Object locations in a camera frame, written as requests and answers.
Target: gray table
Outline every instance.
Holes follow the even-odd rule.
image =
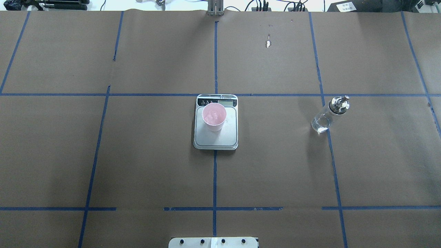
[[[1,247],[441,247],[441,15],[0,23]],[[200,93],[238,95],[237,150],[193,147]],[[349,112],[313,132],[342,94]]]

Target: metal bracket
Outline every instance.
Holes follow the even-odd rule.
[[[207,15],[224,15],[224,0],[208,0]]]

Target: pink cup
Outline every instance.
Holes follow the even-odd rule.
[[[202,119],[207,124],[210,131],[217,132],[222,129],[227,111],[222,104],[212,102],[207,104],[202,110]]]

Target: white label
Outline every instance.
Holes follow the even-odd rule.
[[[349,11],[357,10],[352,2],[337,4],[336,6],[340,12],[349,12]]]

